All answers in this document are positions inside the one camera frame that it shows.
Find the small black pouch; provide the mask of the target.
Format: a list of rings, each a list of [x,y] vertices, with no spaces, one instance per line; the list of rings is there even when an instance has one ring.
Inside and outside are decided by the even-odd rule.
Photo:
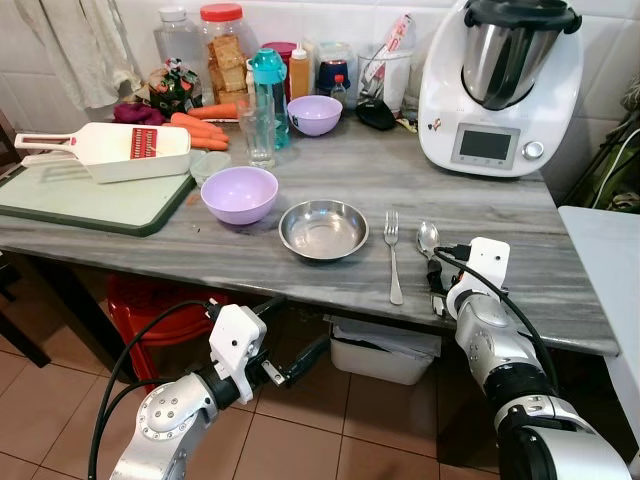
[[[390,131],[398,125],[396,114],[380,99],[361,100],[355,108],[355,115],[362,124],[375,131]]]

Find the glass jar dark contents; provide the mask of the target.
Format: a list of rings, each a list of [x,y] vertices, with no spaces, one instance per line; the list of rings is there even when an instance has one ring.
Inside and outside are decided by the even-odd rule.
[[[355,86],[355,73],[353,73],[355,54],[353,54],[351,45],[346,42],[321,42],[315,46],[314,54],[314,92],[316,95],[329,96],[334,74],[344,74],[348,88],[346,109],[352,109],[355,106],[358,93]]]

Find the beige hanging towel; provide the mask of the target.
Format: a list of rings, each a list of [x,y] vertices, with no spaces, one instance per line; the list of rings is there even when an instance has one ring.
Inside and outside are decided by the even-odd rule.
[[[77,108],[109,108],[145,86],[115,0],[15,0],[15,8]]]

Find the silver metal fork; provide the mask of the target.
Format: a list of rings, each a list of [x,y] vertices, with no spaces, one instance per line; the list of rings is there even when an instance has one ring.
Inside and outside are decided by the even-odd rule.
[[[399,214],[396,211],[388,211],[385,214],[385,225],[383,229],[383,239],[388,246],[390,261],[390,289],[389,301],[392,305],[402,305],[404,302],[401,279],[399,279],[398,262],[396,257],[396,246],[399,233]]]

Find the clear plastic utensil jug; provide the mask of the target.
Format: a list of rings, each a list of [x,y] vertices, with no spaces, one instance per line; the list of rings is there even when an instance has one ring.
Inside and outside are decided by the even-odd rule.
[[[410,83],[412,58],[412,50],[387,51],[384,46],[367,46],[358,52],[356,105],[379,100],[398,114]]]

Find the purple leafy vegetable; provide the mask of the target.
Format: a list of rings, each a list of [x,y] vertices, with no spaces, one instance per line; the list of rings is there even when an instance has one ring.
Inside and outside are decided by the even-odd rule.
[[[113,111],[113,122],[132,125],[163,125],[168,118],[159,109],[151,108],[146,102],[119,102]]]

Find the white mandoline slicer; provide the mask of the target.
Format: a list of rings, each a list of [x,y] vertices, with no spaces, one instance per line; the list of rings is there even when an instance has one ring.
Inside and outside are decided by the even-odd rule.
[[[104,184],[186,174],[192,137],[179,127],[91,122],[69,134],[18,134],[14,146],[68,152]]]

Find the clear plastic jar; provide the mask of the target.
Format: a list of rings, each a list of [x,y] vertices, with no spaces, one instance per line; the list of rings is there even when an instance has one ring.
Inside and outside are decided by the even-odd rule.
[[[157,10],[161,26],[154,37],[161,59],[177,59],[184,68],[197,70],[206,67],[204,35],[188,18],[183,6],[161,6]]]

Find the clear drinking glass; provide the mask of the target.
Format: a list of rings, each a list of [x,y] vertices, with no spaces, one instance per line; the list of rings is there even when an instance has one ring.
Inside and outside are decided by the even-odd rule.
[[[273,169],[276,165],[274,111],[250,97],[244,97],[236,106],[239,129],[246,142],[250,165],[265,170]]]

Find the maroon lidded container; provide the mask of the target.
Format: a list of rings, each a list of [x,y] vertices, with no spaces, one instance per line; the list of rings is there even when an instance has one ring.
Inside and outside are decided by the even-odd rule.
[[[282,64],[285,68],[288,68],[289,63],[291,63],[293,51],[296,50],[297,47],[297,44],[285,41],[266,42],[266,44],[262,45],[262,49],[275,51],[279,58],[282,59]]]

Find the pale round lid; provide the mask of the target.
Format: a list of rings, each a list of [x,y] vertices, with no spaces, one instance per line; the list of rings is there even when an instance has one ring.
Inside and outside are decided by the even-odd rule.
[[[192,152],[189,174],[197,186],[202,186],[211,175],[232,166],[232,157],[223,151]]]

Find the silver metal spoon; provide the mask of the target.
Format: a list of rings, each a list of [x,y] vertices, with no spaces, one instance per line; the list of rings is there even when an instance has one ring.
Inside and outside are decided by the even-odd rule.
[[[422,221],[419,234],[417,234],[417,243],[419,243],[419,252],[426,260],[436,259],[435,248],[440,246],[439,232],[430,221]],[[430,292],[429,294],[431,298],[431,310],[433,310],[436,316],[445,317],[445,300],[440,300],[439,297],[434,296],[434,294]]]

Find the dark green bag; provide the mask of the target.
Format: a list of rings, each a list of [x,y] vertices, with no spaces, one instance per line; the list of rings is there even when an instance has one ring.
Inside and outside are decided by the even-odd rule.
[[[563,206],[623,212],[636,209],[637,188],[628,189],[626,183],[628,175],[637,173],[637,155],[640,152],[635,140],[640,132],[640,86],[637,79],[623,93],[620,105],[626,111],[625,118],[605,134],[588,168],[564,196]]]

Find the red and white spatula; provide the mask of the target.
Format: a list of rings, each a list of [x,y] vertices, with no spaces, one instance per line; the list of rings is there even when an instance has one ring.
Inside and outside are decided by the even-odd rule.
[[[401,15],[393,23],[383,44],[372,46],[365,56],[365,67],[361,70],[362,81],[383,81],[393,61],[410,58],[416,42],[413,38],[413,26],[415,22],[411,15]]]

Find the red lid biscuit jar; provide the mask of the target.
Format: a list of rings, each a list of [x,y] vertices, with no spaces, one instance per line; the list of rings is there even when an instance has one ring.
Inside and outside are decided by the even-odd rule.
[[[237,3],[214,3],[198,10],[204,22],[207,69],[215,104],[236,104],[250,93],[247,58],[248,29],[243,9]]]

